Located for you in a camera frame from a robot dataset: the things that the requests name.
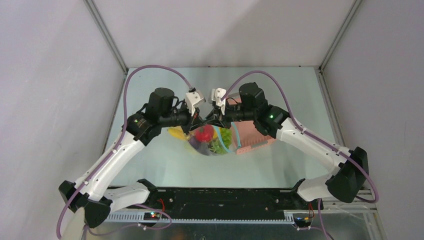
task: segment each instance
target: fruit pile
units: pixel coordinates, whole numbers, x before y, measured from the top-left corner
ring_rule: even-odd
[[[188,143],[203,155],[223,155],[227,153],[212,125],[201,126],[190,132],[190,135],[185,135],[181,127],[170,127],[168,132],[175,138],[188,140]],[[229,149],[232,143],[231,130],[220,127],[219,133],[225,147]]]

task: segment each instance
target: pink basket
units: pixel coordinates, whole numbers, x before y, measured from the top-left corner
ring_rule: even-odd
[[[232,97],[237,102],[241,102],[240,97]],[[232,99],[228,99],[230,104],[235,104]],[[240,121],[234,122],[238,129],[238,135],[240,136],[241,147],[237,149],[236,154],[244,154],[252,150],[268,146],[274,143],[276,140],[271,136],[264,136],[258,132],[253,124],[253,121]],[[231,128],[232,140],[237,143],[237,135],[234,127]]]

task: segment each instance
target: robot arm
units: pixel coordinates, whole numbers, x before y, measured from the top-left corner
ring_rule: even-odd
[[[84,175],[75,182],[64,181],[60,185],[59,191],[66,202],[79,189],[69,208],[75,213],[78,208],[84,207],[85,221],[90,228],[100,225],[109,213],[144,203],[148,199],[156,187],[145,179],[117,189],[108,187],[128,161],[158,136],[162,128],[181,126],[188,133],[201,124],[198,106],[205,100],[196,89],[187,95],[182,106],[177,109],[176,105],[173,106],[174,92],[167,88],[157,88],[150,95],[149,102],[128,117],[119,146],[116,147],[116,144],[121,135]],[[94,175],[87,180],[93,171]]]
[[[206,121],[210,124],[229,128],[231,122],[253,121],[256,129],[263,135],[271,136],[298,148],[315,157],[327,170],[328,174],[314,179],[301,179],[294,191],[307,202],[334,196],[345,203],[351,203],[365,182],[365,176],[340,153],[350,156],[368,173],[367,152],[360,147],[351,150],[335,143],[337,152],[328,149],[321,142],[304,134],[306,128],[298,129],[289,113],[280,107],[268,104],[264,91],[254,82],[243,84],[239,88],[241,102],[224,104],[225,112],[220,113],[222,99],[215,98],[213,114]]]

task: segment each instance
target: yellow banana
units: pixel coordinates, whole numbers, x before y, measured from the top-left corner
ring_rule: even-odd
[[[187,141],[187,137],[184,134],[183,130],[181,129],[180,126],[175,126],[175,127],[169,127],[168,128],[168,133],[173,136],[174,138],[177,139],[181,139],[184,141]]]

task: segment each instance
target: white cable clip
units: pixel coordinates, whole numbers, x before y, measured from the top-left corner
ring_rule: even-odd
[[[305,134],[305,131],[306,131],[306,130],[307,130],[307,128],[306,128],[306,127],[304,127],[300,133],[301,133],[301,134]]]
[[[193,116],[196,112],[196,108],[200,106],[202,103],[206,102],[203,94],[196,90],[194,92],[187,92],[185,94],[185,103],[188,107],[188,112]]]
[[[215,104],[221,108],[222,115],[225,115],[226,100],[223,99],[223,97],[226,93],[227,90],[218,87],[217,89],[212,89],[212,92],[210,94],[211,100],[215,101]]]

